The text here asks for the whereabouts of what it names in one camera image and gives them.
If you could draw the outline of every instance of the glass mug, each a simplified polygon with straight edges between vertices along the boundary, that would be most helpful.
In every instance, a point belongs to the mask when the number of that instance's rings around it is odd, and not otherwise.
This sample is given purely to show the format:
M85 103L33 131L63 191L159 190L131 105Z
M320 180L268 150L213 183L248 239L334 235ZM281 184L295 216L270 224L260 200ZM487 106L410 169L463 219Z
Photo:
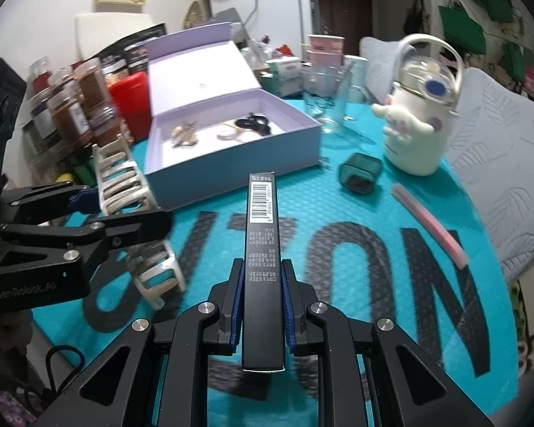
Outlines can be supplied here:
M366 96L363 88L354 86L352 73L343 68L312 67L302 72L305 112L321 125L324 133L334 133L343 127L350 92Z

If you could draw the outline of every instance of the brown door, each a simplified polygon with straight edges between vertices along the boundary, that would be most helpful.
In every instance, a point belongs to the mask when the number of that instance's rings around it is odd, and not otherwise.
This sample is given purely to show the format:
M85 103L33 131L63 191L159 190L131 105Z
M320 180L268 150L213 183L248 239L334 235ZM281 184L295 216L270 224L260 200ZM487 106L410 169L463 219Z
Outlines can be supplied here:
M344 54L358 56L360 40L372 36L372 0L318 1L322 33L344 37Z

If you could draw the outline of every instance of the open gift box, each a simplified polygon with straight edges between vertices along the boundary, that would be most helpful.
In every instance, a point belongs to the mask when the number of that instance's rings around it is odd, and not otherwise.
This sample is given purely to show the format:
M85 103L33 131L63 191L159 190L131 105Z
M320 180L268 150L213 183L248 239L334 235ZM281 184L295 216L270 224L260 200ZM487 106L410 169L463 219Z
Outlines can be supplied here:
M197 27L149 41L152 127L145 174L158 204L174 209L246 186L250 173L286 174L319 162L320 125L260 89L236 45L230 24ZM233 123L265 115L271 135ZM198 142L174 147L174 128L195 123Z

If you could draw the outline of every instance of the yellow object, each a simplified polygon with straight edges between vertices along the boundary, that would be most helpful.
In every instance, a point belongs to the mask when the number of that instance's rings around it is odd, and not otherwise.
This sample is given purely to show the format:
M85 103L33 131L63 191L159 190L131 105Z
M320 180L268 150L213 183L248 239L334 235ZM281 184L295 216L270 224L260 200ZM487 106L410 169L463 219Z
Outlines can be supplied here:
M75 181L75 178L72 174L63 174L56 178L56 183L61 183L62 181Z

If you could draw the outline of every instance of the box lid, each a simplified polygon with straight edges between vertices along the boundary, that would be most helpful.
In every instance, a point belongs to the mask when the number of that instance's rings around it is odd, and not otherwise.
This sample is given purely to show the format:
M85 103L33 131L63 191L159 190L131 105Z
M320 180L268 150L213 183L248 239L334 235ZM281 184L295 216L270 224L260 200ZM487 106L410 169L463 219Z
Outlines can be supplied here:
M260 88L231 41L231 24L205 25L145 44L152 117L195 102Z

